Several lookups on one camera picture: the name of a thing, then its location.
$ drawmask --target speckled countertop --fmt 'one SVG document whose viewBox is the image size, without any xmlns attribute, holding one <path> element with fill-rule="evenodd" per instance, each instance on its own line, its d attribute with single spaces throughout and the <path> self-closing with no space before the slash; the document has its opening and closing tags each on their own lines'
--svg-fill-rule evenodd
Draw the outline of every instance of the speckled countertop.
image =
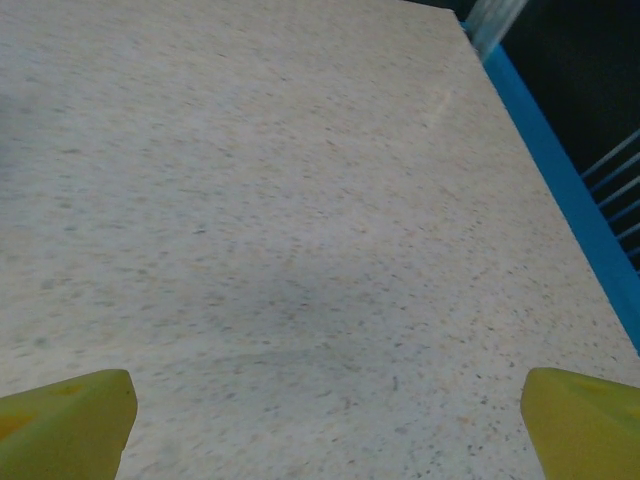
<svg viewBox="0 0 640 480">
<path fill-rule="evenodd" d="M 454 15 L 3 0 L 0 394 L 130 370 L 120 480 L 535 479 L 640 361 Z"/>
</svg>

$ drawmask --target blue metal frame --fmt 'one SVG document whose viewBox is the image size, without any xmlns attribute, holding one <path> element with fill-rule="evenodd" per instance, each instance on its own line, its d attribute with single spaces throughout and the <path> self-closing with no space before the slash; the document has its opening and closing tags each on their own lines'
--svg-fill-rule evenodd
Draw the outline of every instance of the blue metal frame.
<svg viewBox="0 0 640 480">
<path fill-rule="evenodd" d="M 493 50 L 484 67 L 640 353 L 638 274 L 502 47 Z"/>
</svg>

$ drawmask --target white pipe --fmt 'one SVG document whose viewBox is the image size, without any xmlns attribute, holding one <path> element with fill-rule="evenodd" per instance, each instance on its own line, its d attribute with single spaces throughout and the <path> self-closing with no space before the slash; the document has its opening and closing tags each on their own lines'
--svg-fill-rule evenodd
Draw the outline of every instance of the white pipe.
<svg viewBox="0 0 640 480">
<path fill-rule="evenodd" d="M 467 17 L 471 43 L 484 62 L 502 41 L 528 0 L 478 0 Z"/>
</svg>

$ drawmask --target dark background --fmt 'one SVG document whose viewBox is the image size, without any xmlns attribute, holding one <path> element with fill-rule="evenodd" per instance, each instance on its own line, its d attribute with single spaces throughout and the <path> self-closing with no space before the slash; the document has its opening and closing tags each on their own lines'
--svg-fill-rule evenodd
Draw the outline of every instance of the dark background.
<svg viewBox="0 0 640 480">
<path fill-rule="evenodd" d="M 464 20 L 475 0 L 413 0 Z M 529 0 L 502 46 L 579 173 L 640 128 L 640 0 Z M 600 182 L 640 152 L 640 139 L 586 177 L 596 203 L 640 177 L 640 161 Z M 640 224 L 640 183 L 601 211 L 619 235 Z M 620 240 L 640 248 L 640 229 Z M 640 254 L 631 256 L 640 270 Z"/>
</svg>

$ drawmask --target blue edge trim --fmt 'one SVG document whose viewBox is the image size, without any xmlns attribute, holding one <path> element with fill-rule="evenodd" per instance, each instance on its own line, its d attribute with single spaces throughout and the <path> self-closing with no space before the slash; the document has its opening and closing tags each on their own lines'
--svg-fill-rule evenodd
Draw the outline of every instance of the blue edge trim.
<svg viewBox="0 0 640 480">
<path fill-rule="evenodd" d="M 640 277 L 501 46 L 489 55 L 484 68 L 640 353 Z"/>
</svg>

